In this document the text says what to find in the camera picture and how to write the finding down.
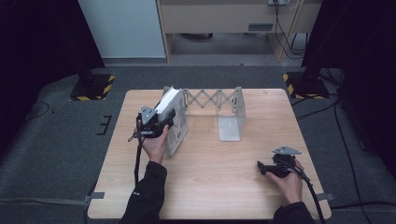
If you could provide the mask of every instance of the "yellow and black hazard tape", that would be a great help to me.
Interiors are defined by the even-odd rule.
[[[90,101],[90,100],[104,100],[107,97],[108,92],[111,89],[111,85],[113,85],[113,80],[116,76],[109,76],[106,86],[103,89],[103,93],[96,96],[86,96],[80,95],[71,98],[72,101]]]
[[[286,87],[288,88],[289,95],[291,98],[297,98],[297,99],[326,99],[327,96],[323,94],[299,94],[296,93],[293,85],[290,82],[289,75],[288,74],[283,74],[283,80],[286,83]]]
[[[288,74],[283,74],[283,80],[286,83],[286,87],[288,88],[290,97],[291,98],[296,98],[296,94],[294,93],[294,88],[291,85],[291,82],[290,82],[290,79],[289,79],[289,75]]]

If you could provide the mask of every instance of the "electrical outlet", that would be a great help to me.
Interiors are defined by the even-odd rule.
[[[290,0],[268,0],[269,6],[279,5],[279,6],[287,6],[290,3]]]

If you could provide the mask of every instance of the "cable wire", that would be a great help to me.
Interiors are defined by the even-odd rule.
[[[314,203],[315,203],[315,206],[316,206],[317,209],[318,209],[318,214],[319,214],[320,222],[321,222],[322,224],[325,224],[326,221],[324,220],[324,217],[323,217],[323,214],[322,214],[322,211],[321,211],[321,208],[320,208],[320,204],[319,204],[319,201],[318,201],[317,194],[315,193],[314,188],[312,187],[311,182],[309,182],[306,178],[303,178],[303,180],[305,181],[306,185],[307,185],[308,188],[309,188],[309,191],[310,191],[311,194],[312,194],[312,197],[314,198]]]
[[[329,81],[330,83],[332,83],[333,85],[335,85],[335,86],[337,86],[337,87],[340,87],[340,86],[341,86],[342,80],[340,80],[340,81],[337,80],[337,79],[332,75],[332,72],[330,71],[329,68],[322,68],[322,71],[325,72],[325,73],[328,75],[328,77],[325,77],[325,76],[319,74],[320,77],[325,78],[327,81]]]
[[[312,115],[315,115],[317,113],[320,113],[320,112],[323,112],[325,110],[328,110],[328,109],[332,108],[339,100],[340,100],[340,98],[338,98],[335,102],[331,103],[330,105],[328,105],[328,106],[326,106],[326,107],[324,107],[324,108],[322,108],[320,110],[313,111],[313,112],[310,112],[308,114],[301,115],[300,117],[297,117],[297,120],[305,119],[305,118],[308,118],[308,117],[310,117]]]
[[[301,53],[301,54],[304,54],[305,53],[305,49],[306,49],[306,46],[308,45],[308,33],[306,33],[305,34],[305,49],[295,49],[294,48],[294,42],[295,42],[295,40],[296,40],[296,37],[297,37],[297,34],[294,34],[294,36],[293,36],[293,39],[291,40],[291,49],[292,50],[296,50],[296,51],[301,51],[301,52],[299,52],[299,53]]]
[[[364,208],[364,205],[363,205],[363,203],[362,203],[362,201],[361,201],[361,190],[359,189],[358,179],[357,179],[357,177],[356,177],[355,168],[354,168],[354,166],[353,166],[353,162],[352,162],[352,159],[351,159],[351,157],[350,157],[349,149],[348,149],[348,147],[347,147],[347,141],[346,141],[346,139],[345,139],[345,137],[344,137],[344,133],[343,133],[343,130],[342,130],[342,128],[341,128],[340,121],[339,121],[338,116],[337,116],[337,109],[336,109],[336,108],[337,108],[338,102],[339,102],[339,101],[337,100],[336,103],[333,105],[333,112],[334,112],[334,116],[335,116],[335,121],[336,121],[336,123],[337,123],[337,127],[338,127],[338,130],[339,130],[340,134],[341,134],[341,138],[342,138],[342,140],[343,140],[344,148],[345,148],[345,150],[346,150],[347,158],[348,158],[348,161],[349,161],[349,166],[350,166],[350,169],[351,169],[351,172],[352,172],[352,176],[353,176],[353,182],[354,182],[354,184],[355,184],[356,194],[357,194],[358,201],[359,201],[359,207],[361,208],[361,211],[363,212],[363,215],[364,215],[364,217],[366,218],[367,222],[371,224],[372,221],[371,221],[370,218],[368,217],[368,215],[367,215],[367,213],[366,213],[366,210],[365,210],[365,208]]]
[[[297,104],[299,104],[299,103],[302,102],[302,101],[306,101],[307,99],[309,99],[309,98],[304,98],[304,99],[302,99],[302,100],[299,100],[299,101],[297,101],[297,102],[294,102],[293,104],[291,104],[291,106],[297,105]]]
[[[332,206],[331,209],[337,210],[337,209],[344,209],[344,208],[349,208],[349,207],[357,207],[362,205],[387,205],[387,206],[396,206],[396,203],[388,203],[388,202],[362,202],[362,203],[351,203],[351,204],[345,204],[345,205],[339,205],[339,206]]]
[[[25,120],[37,119],[37,118],[40,118],[41,116],[47,114],[47,112],[49,112],[49,110],[50,110],[49,104],[47,104],[46,102],[41,102],[41,101],[35,102],[35,105],[38,105],[38,104],[46,105],[47,106],[46,111],[44,111],[43,113],[41,113],[40,115],[37,115],[37,116],[30,116],[30,114],[28,114]]]
[[[276,11],[276,25],[275,25],[275,37],[276,37],[276,40],[277,40],[277,42],[279,43],[279,45],[282,47],[283,51],[285,52],[286,56],[287,56],[289,59],[292,59],[292,60],[299,60],[299,59],[302,59],[303,57],[292,58],[292,57],[289,56],[288,52],[286,51],[285,45],[288,45],[290,51],[291,51],[294,55],[301,56],[301,53],[294,52],[293,49],[292,49],[292,47],[290,46],[289,40],[288,40],[288,38],[286,37],[286,34],[285,34],[285,32],[283,31],[282,26],[280,25],[280,22],[279,22],[279,17],[278,17],[278,14],[279,14],[279,4],[278,4],[277,0],[275,0],[274,2],[275,2],[275,11]],[[283,44],[281,43],[281,41],[279,40],[279,37],[277,36],[277,26],[279,26],[279,29],[281,30],[283,36],[285,36],[285,40],[286,40],[285,45],[283,45]]]
[[[138,141],[137,151],[136,151],[136,163],[134,164],[134,185],[136,186],[139,182],[139,167],[140,167],[140,156],[142,154],[143,142],[145,139],[142,139],[142,120],[138,120],[136,122],[136,137]]]

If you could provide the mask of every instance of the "gray carpet floor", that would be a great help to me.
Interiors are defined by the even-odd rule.
[[[72,102],[69,94],[77,76],[51,83],[39,93],[37,104],[22,125],[11,153],[0,167],[0,198],[49,198],[81,201],[97,180],[117,117],[128,90],[162,89],[163,86],[188,89],[286,89],[282,74],[298,67],[265,66],[123,66],[96,69],[95,73],[115,75],[105,100]],[[336,88],[325,82],[332,93]],[[305,100],[293,106],[296,118],[331,105],[337,99]],[[290,99],[290,103],[299,100]],[[374,152],[361,150],[360,141],[346,112],[336,107],[346,145],[356,172],[364,202],[396,203],[396,180],[386,172]],[[111,116],[106,134],[101,123]],[[331,206],[358,202],[333,107],[299,119],[322,187],[332,193]],[[366,205],[372,223],[392,223],[396,208]],[[0,203],[1,223],[84,223],[81,205],[44,203]],[[88,223],[117,223],[117,220],[92,220]],[[332,210],[327,223],[369,223],[361,208],[352,206]]]

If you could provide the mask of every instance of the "wooden table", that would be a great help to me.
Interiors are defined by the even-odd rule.
[[[95,192],[104,192],[105,196],[92,199],[90,218],[122,217],[134,189],[137,146],[137,141],[127,140],[140,106],[155,106],[162,93],[127,92],[95,188]],[[163,160],[168,177],[162,219],[271,219],[285,201],[276,185],[261,175],[257,160],[272,164],[272,150],[284,145],[303,152],[297,159],[312,180],[316,194],[323,192],[285,91],[243,89],[243,95],[247,117],[240,142],[220,142],[216,112],[194,109],[189,115],[185,141],[173,157],[165,156]],[[143,152],[140,178],[147,162]],[[318,218],[306,184],[303,194],[312,216]],[[328,202],[320,201],[320,206],[325,218],[329,218]]]

